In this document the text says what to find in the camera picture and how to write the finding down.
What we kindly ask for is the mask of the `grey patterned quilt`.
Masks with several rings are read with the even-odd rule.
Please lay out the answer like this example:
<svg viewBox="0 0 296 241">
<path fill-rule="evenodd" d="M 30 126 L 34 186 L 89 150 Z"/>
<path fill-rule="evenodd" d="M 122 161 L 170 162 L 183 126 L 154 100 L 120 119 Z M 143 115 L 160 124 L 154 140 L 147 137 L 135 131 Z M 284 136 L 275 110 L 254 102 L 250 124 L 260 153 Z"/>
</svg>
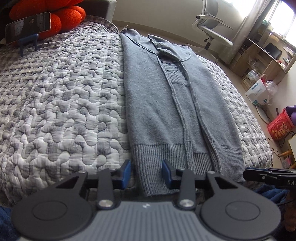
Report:
<svg viewBox="0 0 296 241">
<path fill-rule="evenodd" d="M 100 17 L 23 57 L 1 48 L 1 205 L 130 158 L 123 73 L 118 30 Z"/>
</svg>

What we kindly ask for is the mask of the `clear plastic bag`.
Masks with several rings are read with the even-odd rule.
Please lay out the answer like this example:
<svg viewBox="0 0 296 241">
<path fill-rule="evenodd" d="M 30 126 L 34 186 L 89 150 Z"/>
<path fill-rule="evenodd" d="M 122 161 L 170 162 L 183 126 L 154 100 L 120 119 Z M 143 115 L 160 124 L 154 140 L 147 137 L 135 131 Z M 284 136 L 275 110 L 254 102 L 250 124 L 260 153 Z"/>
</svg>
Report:
<svg viewBox="0 0 296 241">
<path fill-rule="evenodd" d="M 272 80 L 266 81 L 264 85 L 265 85 L 267 91 L 268 91 L 272 96 L 274 96 L 274 95 L 277 93 L 277 91 L 278 91 L 278 86 L 275 84 L 274 81 L 272 81 Z"/>
</svg>

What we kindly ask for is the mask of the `grey knit sweater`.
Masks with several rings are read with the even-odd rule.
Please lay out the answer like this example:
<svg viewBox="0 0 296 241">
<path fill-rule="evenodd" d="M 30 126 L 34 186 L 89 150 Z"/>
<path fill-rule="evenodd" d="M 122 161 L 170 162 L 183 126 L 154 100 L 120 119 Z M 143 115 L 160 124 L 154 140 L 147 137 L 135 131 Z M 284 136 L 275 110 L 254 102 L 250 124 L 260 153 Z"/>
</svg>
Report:
<svg viewBox="0 0 296 241">
<path fill-rule="evenodd" d="M 245 164 L 234 118 L 199 57 L 188 46 L 133 29 L 120 37 L 127 130 L 144 194 L 168 194 L 163 160 L 242 182 Z"/>
</svg>

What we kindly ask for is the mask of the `dark grey sofa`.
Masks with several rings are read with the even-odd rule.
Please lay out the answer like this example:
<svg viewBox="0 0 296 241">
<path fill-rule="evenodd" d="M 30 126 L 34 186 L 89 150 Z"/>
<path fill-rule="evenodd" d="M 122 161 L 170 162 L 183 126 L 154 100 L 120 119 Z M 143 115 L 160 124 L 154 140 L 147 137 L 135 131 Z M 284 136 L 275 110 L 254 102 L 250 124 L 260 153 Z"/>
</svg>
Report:
<svg viewBox="0 0 296 241">
<path fill-rule="evenodd" d="M 84 0 L 78 4 L 87 16 L 99 16 L 110 22 L 113 20 L 116 5 L 116 0 Z"/>
</svg>

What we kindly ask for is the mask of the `white shopping bag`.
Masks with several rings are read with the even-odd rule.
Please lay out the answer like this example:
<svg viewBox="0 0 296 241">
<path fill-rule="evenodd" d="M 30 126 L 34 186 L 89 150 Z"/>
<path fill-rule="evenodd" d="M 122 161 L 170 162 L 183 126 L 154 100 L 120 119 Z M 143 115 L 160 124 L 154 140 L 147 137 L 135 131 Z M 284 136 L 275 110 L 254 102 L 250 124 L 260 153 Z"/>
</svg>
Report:
<svg viewBox="0 0 296 241">
<path fill-rule="evenodd" d="M 265 105 L 272 105 L 273 96 L 267 91 L 265 82 L 267 81 L 267 75 L 263 74 L 260 79 L 245 93 L 250 102 L 258 107 Z"/>
</svg>

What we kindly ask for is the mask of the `red gift box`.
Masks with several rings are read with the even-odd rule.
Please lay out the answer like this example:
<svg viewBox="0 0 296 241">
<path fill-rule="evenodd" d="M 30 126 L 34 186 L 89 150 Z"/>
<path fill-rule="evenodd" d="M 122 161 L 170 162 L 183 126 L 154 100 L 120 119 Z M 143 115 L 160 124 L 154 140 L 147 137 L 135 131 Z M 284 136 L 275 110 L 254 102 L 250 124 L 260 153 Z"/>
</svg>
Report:
<svg viewBox="0 0 296 241">
<path fill-rule="evenodd" d="M 294 128 L 295 125 L 292 123 L 292 120 L 285 108 L 267 126 L 268 132 L 274 141 L 282 140 Z"/>
</svg>

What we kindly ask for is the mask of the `smartphone on stand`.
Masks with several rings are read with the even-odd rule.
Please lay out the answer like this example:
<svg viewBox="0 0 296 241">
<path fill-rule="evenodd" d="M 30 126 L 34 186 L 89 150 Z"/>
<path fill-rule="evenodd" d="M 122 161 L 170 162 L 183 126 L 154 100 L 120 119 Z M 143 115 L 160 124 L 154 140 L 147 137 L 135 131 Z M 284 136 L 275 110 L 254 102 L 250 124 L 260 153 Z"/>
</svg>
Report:
<svg viewBox="0 0 296 241">
<path fill-rule="evenodd" d="M 6 25 L 5 40 L 6 44 L 13 43 L 20 38 L 39 34 L 51 29 L 51 13 L 45 12 Z"/>
</svg>

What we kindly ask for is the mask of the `grey office chair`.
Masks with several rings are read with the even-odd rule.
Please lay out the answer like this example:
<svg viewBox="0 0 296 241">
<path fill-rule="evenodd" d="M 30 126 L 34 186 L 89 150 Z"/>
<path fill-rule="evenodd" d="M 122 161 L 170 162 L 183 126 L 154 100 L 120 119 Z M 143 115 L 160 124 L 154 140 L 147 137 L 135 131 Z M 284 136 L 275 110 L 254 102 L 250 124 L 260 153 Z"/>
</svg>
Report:
<svg viewBox="0 0 296 241">
<path fill-rule="evenodd" d="M 232 30 L 232 28 L 226 25 L 223 20 L 217 18 L 218 9 L 219 4 L 217 1 L 203 0 L 202 11 L 200 15 L 196 16 L 196 20 L 192 23 L 192 28 L 196 31 L 201 30 L 206 34 L 207 39 L 204 39 L 206 45 L 203 48 L 191 46 L 197 55 L 212 61 L 216 65 L 218 64 L 218 59 L 209 52 L 212 41 L 216 40 L 226 47 L 233 46 L 233 43 L 230 40 L 213 30 L 217 26 L 226 27 Z"/>
</svg>

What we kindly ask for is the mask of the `orange pumpkin plush cushion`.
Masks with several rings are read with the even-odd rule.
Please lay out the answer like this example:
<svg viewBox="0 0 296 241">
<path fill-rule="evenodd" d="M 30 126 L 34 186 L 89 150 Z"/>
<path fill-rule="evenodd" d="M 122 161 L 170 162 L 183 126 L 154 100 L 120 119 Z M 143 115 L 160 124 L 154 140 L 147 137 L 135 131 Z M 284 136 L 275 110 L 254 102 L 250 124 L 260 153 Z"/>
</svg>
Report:
<svg viewBox="0 0 296 241">
<path fill-rule="evenodd" d="M 51 29 L 39 33 L 38 40 L 53 37 L 77 27 L 86 17 L 86 12 L 78 4 L 82 1 L 18 1 L 9 12 L 14 22 L 29 16 L 50 12 Z"/>
</svg>

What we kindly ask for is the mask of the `grey curtain right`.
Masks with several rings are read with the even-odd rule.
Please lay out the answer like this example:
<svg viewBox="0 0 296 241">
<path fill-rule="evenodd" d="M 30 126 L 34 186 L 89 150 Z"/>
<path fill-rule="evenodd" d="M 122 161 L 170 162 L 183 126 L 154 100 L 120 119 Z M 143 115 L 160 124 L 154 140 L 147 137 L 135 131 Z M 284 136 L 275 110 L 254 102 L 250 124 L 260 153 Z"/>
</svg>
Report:
<svg viewBox="0 0 296 241">
<path fill-rule="evenodd" d="M 252 29 L 258 28 L 262 23 L 273 3 L 274 1 L 255 1 L 250 13 L 242 21 L 232 40 L 233 46 L 225 47 L 219 54 L 219 58 L 222 62 L 227 65 L 230 64 L 245 39 L 253 32 Z"/>
</svg>

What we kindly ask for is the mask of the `purple plush toy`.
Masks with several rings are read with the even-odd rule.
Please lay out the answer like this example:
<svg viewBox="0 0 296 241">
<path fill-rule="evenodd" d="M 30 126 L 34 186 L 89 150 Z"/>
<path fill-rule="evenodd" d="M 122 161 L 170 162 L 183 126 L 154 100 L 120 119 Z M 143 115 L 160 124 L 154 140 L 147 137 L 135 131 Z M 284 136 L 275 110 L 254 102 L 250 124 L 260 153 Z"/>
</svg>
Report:
<svg viewBox="0 0 296 241">
<path fill-rule="evenodd" d="M 294 106 L 287 106 L 285 108 L 290 120 L 292 121 L 293 125 L 296 126 L 296 105 Z"/>
</svg>

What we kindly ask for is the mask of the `wooden shelf unit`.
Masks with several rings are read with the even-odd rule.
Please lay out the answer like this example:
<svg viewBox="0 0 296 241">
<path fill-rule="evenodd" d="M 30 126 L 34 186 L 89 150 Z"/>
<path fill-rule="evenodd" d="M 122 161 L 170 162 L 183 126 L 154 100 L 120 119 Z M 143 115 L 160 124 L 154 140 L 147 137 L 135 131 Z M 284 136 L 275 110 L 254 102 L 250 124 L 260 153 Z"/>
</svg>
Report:
<svg viewBox="0 0 296 241">
<path fill-rule="evenodd" d="M 294 62 L 295 45 L 274 32 L 270 22 L 263 21 L 244 40 L 229 68 L 242 78 L 253 70 L 279 84 Z"/>
</svg>

